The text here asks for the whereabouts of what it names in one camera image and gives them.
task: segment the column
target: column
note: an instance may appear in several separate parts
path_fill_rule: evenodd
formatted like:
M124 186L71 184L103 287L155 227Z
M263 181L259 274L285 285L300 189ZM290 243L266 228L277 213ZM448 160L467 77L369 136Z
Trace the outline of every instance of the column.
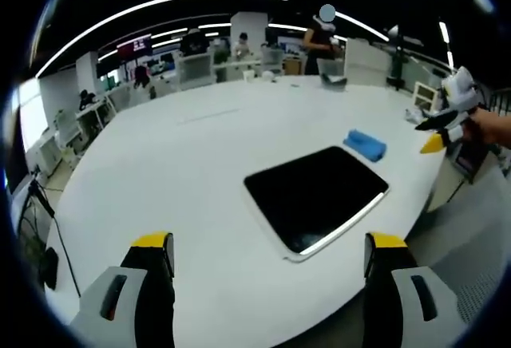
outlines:
M97 53L89 52L77 59L78 91L87 90L89 93L102 93L103 86L97 78Z
M266 13L240 11L231 18L231 46L234 47L241 33L247 33L251 53L260 54L261 45L266 41L265 30L268 26Z

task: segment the black tablet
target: black tablet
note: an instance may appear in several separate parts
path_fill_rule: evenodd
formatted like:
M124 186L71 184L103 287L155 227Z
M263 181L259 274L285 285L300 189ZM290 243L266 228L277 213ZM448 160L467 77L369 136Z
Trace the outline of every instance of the black tablet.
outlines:
M337 230L389 189L385 180L339 147L257 172L244 183L295 253Z

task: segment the blue cloth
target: blue cloth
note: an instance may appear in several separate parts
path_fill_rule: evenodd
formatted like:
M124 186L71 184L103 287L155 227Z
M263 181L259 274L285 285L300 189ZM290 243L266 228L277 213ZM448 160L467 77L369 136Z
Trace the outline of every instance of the blue cloth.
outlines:
M386 144L357 130L351 130L343 143L371 162L378 162L386 151Z

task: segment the round white table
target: round white table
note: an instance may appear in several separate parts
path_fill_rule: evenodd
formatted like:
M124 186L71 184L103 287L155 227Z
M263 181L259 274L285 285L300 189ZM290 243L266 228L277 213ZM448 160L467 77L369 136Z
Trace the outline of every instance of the round white table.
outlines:
M364 286L364 235L406 237L430 195L443 153L422 155L426 132L392 89L348 85L335 93L318 77L227 82L125 110L90 146L58 208L78 286L84 291L121 263L132 241L154 231L175 240L176 346L269 347L313 327ZM283 258L244 178L333 145L358 129L386 142L371 163L390 185L346 233L301 263ZM63 322L78 297L61 259L49 304Z

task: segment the window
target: window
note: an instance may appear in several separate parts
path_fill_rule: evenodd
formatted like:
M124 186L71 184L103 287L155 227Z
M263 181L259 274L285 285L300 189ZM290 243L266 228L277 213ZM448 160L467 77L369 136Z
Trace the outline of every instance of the window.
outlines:
M42 105L39 80L34 78L21 84L18 89L18 99L23 144L26 152L34 146L42 133L48 128L45 109Z
M119 82L119 70L118 69L112 70L111 72L106 74L106 76L105 75L102 76L100 78L100 80L104 81L106 78L113 78L113 82L118 83Z

